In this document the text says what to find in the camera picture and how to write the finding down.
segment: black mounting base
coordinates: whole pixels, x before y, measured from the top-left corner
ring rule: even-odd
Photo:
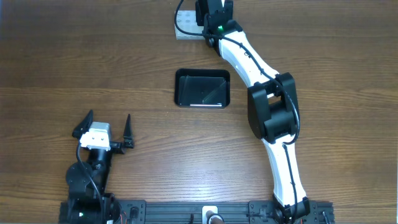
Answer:
[[[202,207],[213,205],[225,223],[274,224],[273,201],[246,202],[146,202],[145,200],[119,200],[123,224],[201,224]],[[114,222],[120,224],[120,218]],[[334,224],[333,204],[310,201],[310,214],[295,223]]]

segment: black plastic container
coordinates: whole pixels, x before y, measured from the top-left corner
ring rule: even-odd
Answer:
[[[225,108],[229,105],[229,72],[181,68],[175,73],[174,102],[181,107]]]

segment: wood grain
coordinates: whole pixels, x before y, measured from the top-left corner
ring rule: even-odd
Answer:
[[[178,0],[3,0],[0,222],[57,222],[72,129],[93,109],[136,148],[115,156],[108,192],[158,201],[271,199],[269,160],[247,122],[246,87],[200,41],[177,41]],[[193,9],[187,1],[184,9]],[[338,223],[395,223],[396,1],[235,1],[257,52],[297,83],[300,177]],[[179,68],[231,73],[224,110],[173,103]]]

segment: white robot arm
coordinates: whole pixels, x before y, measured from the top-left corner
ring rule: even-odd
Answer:
[[[266,64],[262,58],[260,58],[256,51],[250,46],[246,38],[246,34],[243,31],[235,31],[225,35],[225,37],[242,43],[252,53],[260,66],[268,75],[275,78],[275,75],[279,74],[276,70]],[[227,60],[235,68],[236,72],[242,78],[247,87],[253,86],[256,82],[265,83],[269,81],[267,77],[260,73],[256,64],[251,58],[248,57],[245,50],[240,48],[238,45],[224,39],[220,40],[218,44],[221,57]],[[274,195],[278,202],[283,206],[293,205],[295,203],[287,158],[284,148],[282,147],[283,142],[289,142],[292,139],[293,136],[285,135],[279,139],[276,139],[274,144],[262,139],[268,152],[269,161],[272,168],[272,175],[274,176]],[[294,144],[288,145],[287,150],[289,152],[290,164],[292,166],[292,173],[297,191],[297,202],[299,203],[304,197],[306,197],[306,195],[300,181]]]

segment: wooden tabletop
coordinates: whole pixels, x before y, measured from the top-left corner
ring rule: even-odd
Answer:
[[[76,162],[72,129],[90,109],[136,148],[113,160],[108,192],[149,202],[270,200],[267,152],[246,87],[203,41],[176,40],[178,0],[3,0],[0,222],[58,221]],[[186,1],[183,9],[194,9]],[[397,1],[237,0],[258,54],[296,81],[301,181],[338,223],[395,223]],[[179,108],[179,68],[231,73],[223,110]]]

